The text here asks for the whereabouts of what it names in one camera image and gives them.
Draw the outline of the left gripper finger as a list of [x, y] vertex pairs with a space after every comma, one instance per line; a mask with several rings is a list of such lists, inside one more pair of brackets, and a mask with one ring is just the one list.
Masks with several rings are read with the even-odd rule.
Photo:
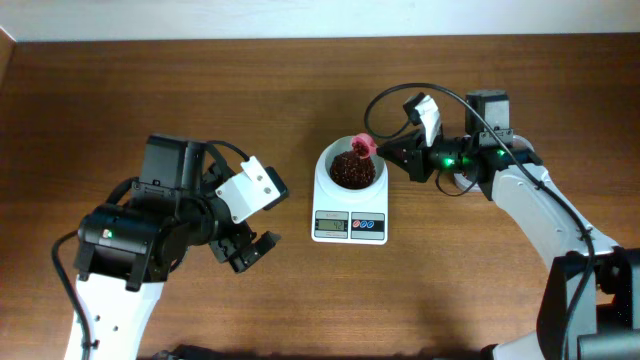
[[289, 190], [286, 184], [284, 183], [284, 181], [282, 180], [282, 178], [279, 176], [277, 171], [272, 166], [266, 167], [265, 171], [269, 176], [269, 178], [274, 183], [277, 191], [279, 192], [279, 196], [274, 201], [270, 202], [267, 206], [264, 207], [264, 210], [271, 210], [272, 208], [277, 206], [279, 203], [284, 201], [289, 196]]
[[265, 232], [257, 241], [248, 244], [231, 257], [231, 268], [235, 273], [245, 272], [273, 249], [280, 239], [279, 234]]

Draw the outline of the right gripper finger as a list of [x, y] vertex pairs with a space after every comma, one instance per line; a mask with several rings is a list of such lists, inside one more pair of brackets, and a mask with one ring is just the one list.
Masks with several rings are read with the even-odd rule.
[[377, 154], [402, 154], [415, 150], [420, 145], [420, 131], [414, 130], [391, 139], [377, 147]]
[[376, 154], [387, 162], [396, 165], [403, 170], [408, 176], [411, 176], [410, 159], [411, 153], [406, 149], [386, 149], [378, 148]]

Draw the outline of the pink measuring scoop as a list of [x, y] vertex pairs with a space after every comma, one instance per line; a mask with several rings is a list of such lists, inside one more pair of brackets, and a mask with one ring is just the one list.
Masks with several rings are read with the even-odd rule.
[[367, 133], [360, 133], [351, 139], [351, 147], [356, 155], [362, 159], [377, 154], [377, 144]]

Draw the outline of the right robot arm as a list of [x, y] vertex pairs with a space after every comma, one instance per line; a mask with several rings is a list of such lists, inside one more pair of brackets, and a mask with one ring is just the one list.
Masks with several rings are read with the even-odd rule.
[[466, 173], [519, 226], [549, 270], [535, 330], [481, 350], [483, 359], [636, 359], [639, 252], [590, 224], [553, 183], [540, 157], [513, 144], [502, 90], [460, 97], [416, 83], [405, 129], [377, 153], [415, 182]]

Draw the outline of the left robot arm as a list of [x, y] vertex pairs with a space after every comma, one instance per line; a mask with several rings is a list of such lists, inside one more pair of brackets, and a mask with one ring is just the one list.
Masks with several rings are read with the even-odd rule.
[[169, 275], [195, 246], [240, 274], [279, 241], [257, 235], [247, 220], [286, 199], [272, 167], [254, 156], [232, 170], [219, 140], [155, 134], [146, 142], [140, 176], [120, 183], [70, 236], [79, 241], [75, 280], [51, 250], [74, 308], [68, 359], [134, 359]]

